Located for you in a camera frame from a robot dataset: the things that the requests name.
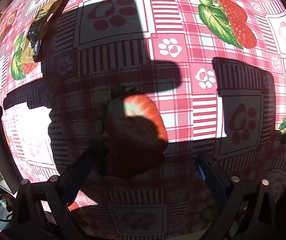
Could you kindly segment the gold brown snack packet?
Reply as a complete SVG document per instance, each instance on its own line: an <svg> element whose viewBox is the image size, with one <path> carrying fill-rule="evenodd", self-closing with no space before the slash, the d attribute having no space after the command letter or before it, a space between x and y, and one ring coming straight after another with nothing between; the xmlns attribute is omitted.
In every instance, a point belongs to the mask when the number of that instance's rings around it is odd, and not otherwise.
<svg viewBox="0 0 286 240"><path fill-rule="evenodd" d="M22 64L39 62L54 32L56 20L63 12L69 0L54 0L39 8L25 38L25 44L20 56Z"/></svg>

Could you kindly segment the pink strawberry checkered tablecloth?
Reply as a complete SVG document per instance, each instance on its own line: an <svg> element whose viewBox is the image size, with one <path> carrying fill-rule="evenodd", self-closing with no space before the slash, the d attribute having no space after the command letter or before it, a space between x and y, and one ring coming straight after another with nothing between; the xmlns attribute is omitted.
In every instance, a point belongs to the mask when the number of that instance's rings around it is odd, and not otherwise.
<svg viewBox="0 0 286 240"><path fill-rule="evenodd" d="M32 183L102 152L68 204L94 239L170 239L209 228L216 202L197 169L267 180L286 239L286 9L280 0L69 0L39 62L27 31L54 0L0 17L1 122Z"/></svg>

